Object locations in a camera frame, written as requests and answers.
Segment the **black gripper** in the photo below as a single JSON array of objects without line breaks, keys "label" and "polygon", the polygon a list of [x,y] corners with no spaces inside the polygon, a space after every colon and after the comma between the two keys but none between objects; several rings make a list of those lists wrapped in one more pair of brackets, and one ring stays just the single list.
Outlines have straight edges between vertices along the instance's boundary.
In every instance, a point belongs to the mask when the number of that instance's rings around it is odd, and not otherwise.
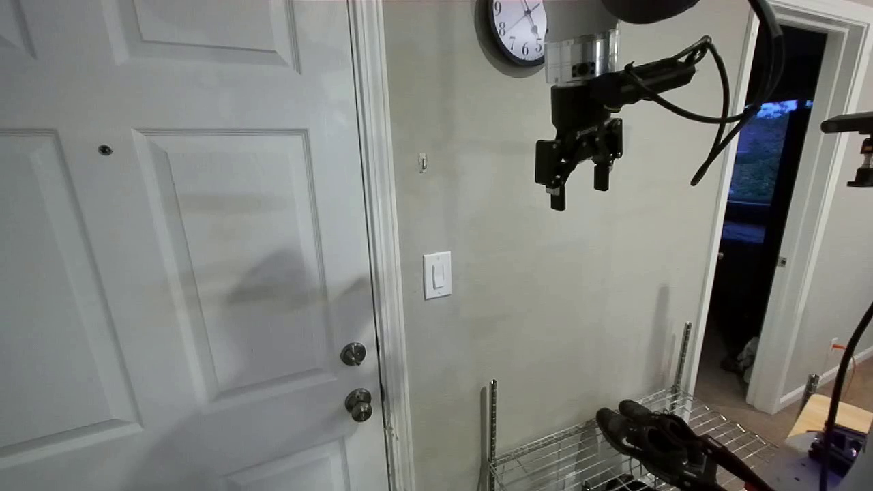
[{"label": "black gripper", "polygon": [[551,91],[553,140],[535,146],[535,180],[547,188],[551,210],[568,207],[565,182],[581,161],[595,165],[595,192],[609,192],[611,165],[622,156],[622,77]]}]

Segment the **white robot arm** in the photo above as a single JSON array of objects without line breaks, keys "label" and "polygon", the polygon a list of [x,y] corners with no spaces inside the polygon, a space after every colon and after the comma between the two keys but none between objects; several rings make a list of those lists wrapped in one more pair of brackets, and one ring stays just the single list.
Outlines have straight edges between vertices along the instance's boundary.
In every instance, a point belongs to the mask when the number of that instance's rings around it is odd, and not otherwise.
[{"label": "white robot arm", "polygon": [[652,26],[684,15],[696,0],[546,0],[546,79],[553,137],[535,146],[535,182],[551,207],[565,207],[570,173],[592,161],[595,188],[605,192],[622,156],[615,113],[692,79],[688,56],[615,69],[618,26]]}]

